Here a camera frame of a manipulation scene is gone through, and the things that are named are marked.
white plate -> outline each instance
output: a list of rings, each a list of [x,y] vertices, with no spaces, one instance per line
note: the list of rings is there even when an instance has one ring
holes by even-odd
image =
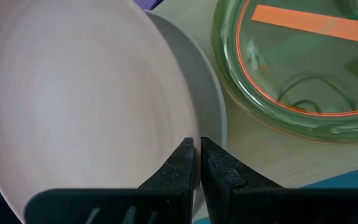
[[[0,0],[0,191],[137,187],[200,140],[186,81],[132,1]]]

orange label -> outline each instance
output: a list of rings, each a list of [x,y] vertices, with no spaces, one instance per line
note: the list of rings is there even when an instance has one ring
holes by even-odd
[[[253,21],[358,41],[358,21],[258,5]]]

plate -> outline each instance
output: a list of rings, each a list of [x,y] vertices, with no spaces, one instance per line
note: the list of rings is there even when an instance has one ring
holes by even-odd
[[[358,143],[358,0],[218,1],[212,39],[224,85],[252,116]]]
[[[186,137],[200,149],[185,78],[135,3],[0,1],[0,191],[21,220],[47,189],[138,187]]]
[[[226,148],[226,107],[212,65],[196,42],[174,22],[152,11],[146,13],[167,41],[182,70],[195,106],[200,134]]]

jar lid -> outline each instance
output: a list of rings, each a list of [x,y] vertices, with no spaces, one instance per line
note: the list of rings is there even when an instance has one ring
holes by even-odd
[[[220,0],[212,41],[251,115],[301,138],[358,142],[358,0]]]

blue surface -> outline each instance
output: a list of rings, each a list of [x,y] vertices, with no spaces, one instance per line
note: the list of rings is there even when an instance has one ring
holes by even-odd
[[[330,189],[330,188],[358,188],[358,170],[348,172],[330,179],[322,180],[317,183],[307,185],[305,188],[311,189]],[[203,218],[194,224],[209,224],[208,218]]]

